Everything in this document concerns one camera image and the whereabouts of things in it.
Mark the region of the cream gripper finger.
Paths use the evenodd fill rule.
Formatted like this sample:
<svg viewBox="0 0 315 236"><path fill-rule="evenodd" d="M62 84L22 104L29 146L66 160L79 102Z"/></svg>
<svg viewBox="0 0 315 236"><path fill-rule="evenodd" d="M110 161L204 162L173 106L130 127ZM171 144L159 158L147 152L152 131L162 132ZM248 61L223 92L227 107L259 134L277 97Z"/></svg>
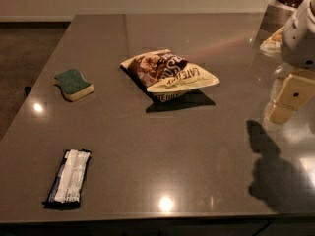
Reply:
<svg viewBox="0 0 315 236"><path fill-rule="evenodd" d="M267 38L261 45L260 51L268 56L278 56L281 54L281 45L284 27L276 30L269 38Z"/></svg>
<svg viewBox="0 0 315 236"><path fill-rule="evenodd" d="M270 102L266 106L266 119L282 125L314 95L313 78L289 74L284 80L275 80Z"/></svg>

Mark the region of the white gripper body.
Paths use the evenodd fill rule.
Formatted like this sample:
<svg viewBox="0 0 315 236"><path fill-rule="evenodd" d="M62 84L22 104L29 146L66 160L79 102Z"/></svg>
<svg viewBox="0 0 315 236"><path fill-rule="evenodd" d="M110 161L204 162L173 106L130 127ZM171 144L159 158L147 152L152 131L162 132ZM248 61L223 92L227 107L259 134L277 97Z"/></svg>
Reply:
<svg viewBox="0 0 315 236"><path fill-rule="evenodd" d="M315 23L308 14L293 15L285 24L281 55L293 67L315 69Z"/></svg>

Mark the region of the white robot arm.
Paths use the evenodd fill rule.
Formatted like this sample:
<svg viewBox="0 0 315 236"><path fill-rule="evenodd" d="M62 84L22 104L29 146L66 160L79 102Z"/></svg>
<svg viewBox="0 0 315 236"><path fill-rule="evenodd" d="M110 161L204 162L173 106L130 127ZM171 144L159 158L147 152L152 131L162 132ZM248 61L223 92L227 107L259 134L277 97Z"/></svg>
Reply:
<svg viewBox="0 0 315 236"><path fill-rule="evenodd" d="M315 95L315 1L304 0L260 50L283 61L264 113L269 122L282 125Z"/></svg>

